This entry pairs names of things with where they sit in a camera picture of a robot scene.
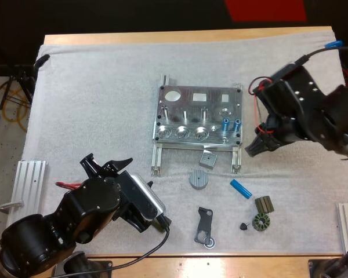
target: hole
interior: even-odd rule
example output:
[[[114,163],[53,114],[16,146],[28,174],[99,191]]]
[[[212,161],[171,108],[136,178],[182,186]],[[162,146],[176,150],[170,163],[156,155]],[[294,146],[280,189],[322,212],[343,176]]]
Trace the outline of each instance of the hole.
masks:
[[[206,94],[194,93],[192,100],[193,101],[206,101]]]
[[[222,102],[227,103],[230,101],[230,96],[229,94],[222,94]]]
[[[180,98],[180,93],[177,91],[168,91],[165,95],[167,101],[177,101]]]

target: washer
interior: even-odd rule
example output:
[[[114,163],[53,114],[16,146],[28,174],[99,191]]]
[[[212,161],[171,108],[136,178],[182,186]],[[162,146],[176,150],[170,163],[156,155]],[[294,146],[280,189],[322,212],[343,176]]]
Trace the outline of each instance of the washer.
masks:
[[[215,239],[212,238],[212,237],[210,237],[209,245],[206,245],[206,244],[204,243],[204,247],[205,247],[206,249],[213,249],[213,248],[215,247]]]

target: blue cylinder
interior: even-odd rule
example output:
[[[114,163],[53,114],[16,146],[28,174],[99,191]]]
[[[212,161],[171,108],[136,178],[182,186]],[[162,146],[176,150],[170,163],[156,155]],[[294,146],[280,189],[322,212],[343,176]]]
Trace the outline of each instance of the blue cylinder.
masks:
[[[223,120],[222,120],[222,131],[227,131],[229,125],[230,125],[230,119],[229,118],[223,118]]]
[[[234,120],[233,130],[236,132],[239,132],[240,128],[241,128],[241,120],[239,120],[239,119]]]
[[[230,183],[230,185],[232,185],[232,187],[234,189],[236,189],[237,191],[239,191],[240,194],[242,194],[243,197],[245,197],[246,199],[250,199],[250,197],[252,196],[252,194],[250,193],[249,190],[247,190],[246,188],[244,188],[238,181],[236,181],[235,179],[233,179]]]

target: metal bracket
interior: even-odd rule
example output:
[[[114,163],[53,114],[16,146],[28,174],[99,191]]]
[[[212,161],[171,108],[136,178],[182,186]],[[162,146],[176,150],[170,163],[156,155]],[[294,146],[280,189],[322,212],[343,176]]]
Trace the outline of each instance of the metal bracket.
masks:
[[[153,145],[151,175],[160,176],[161,174],[162,144]]]
[[[240,147],[234,147],[232,148],[232,165],[231,165],[231,171],[234,174],[237,174],[238,171],[241,170],[241,148]]]
[[[5,204],[1,204],[0,205],[0,212],[1,213],[5,213],[5,214],[9,214],[9,209],[13,207],[23,207],[23,201],[20,200],[18,202],[9,202],[9,203],[5,203]]]
[[[213,211],[208,210],[207,208],[199,207],[198,213],[200,214],[200,222],[198,223],[195,242],[209,245],[211,238],[211,221],[213,220]],[[205,233],[204,239],[199,238],[202,233]]]

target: wooden table edge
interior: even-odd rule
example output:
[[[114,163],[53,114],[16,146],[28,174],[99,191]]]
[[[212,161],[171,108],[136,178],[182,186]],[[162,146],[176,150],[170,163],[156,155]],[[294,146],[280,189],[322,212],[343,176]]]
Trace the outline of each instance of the wooden table edge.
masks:
[[[330,26],[315,26],[232,30],[45,35],[44,44],[104,45],[112,43],[218,42],[319,31],[332,31],[332,28]]]

